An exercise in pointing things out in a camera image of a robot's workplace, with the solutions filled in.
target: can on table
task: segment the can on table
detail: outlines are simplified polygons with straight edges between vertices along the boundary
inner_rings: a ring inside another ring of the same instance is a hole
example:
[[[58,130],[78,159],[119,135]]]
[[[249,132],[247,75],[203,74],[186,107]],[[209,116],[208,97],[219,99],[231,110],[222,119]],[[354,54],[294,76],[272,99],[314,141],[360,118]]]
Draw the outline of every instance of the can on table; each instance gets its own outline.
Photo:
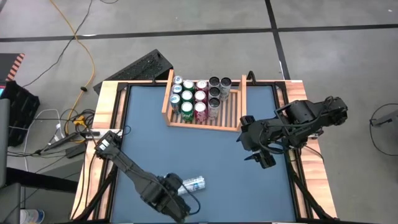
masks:
[[[197,91],[195,93],[195,102],[196,103],[203,102],[206,104],[207,102],[206,93],[204,91]]]
[[[217,87],[211,87],[209,90],[209,99],[211,98],[220,98],[220,89]]]
[[[181,94],[181,98],[183,102],[190,102],[193,103],[193,94],[191,91],[183,91]]]
[[[220,100],[217,98],[211,98],[208,104],[208,117],[209,119],[215,119],[218,117],[218,112],[220,111]]]
[[[173,78],[173,83],[175,85],[182,85],[183,79],[181,76],[176,76]]]
[[[204,104],[203,102],[196,103],[194,113],[195,113],[195,119],[198,122],[205,122],[207,119],[206,104]]]
[[[182,84],[184,91],[191,91],[192,93],[195,91],[195,84],[191,80],[185,80]]]
[[[190,102],[184,102],[181,106],[182,119],[184,121],[193,120],[193,105]]]
[[[182,184],[189,192],[194,192],[200,189],[204,189],[206,186],[205,179],[202,176],[184,180]],[[178,189],[178,195],[183,195],[188,193],[183,186]]]
[[[229,97],[232,81],[230,78],[223,78],[220,82],[220,100],[224,101]]]
[[[173,94],[178,94],[180,95],[182,93],[182,86],[179,84],[175,84],[172,86],[172,92]]]
[[[181,98],[178,94],[170,96],[170,104],[172,105],[174,113],[181,113]]]
[[[209,88],[211,88],[211,87],[219,88],[220,87],[220,79],[217,77],[211,77],[209,79]]]
[[[197,82],[196,91],[204,91],[205,93],[207,93],[207,82],[205,80],[199,80]]]

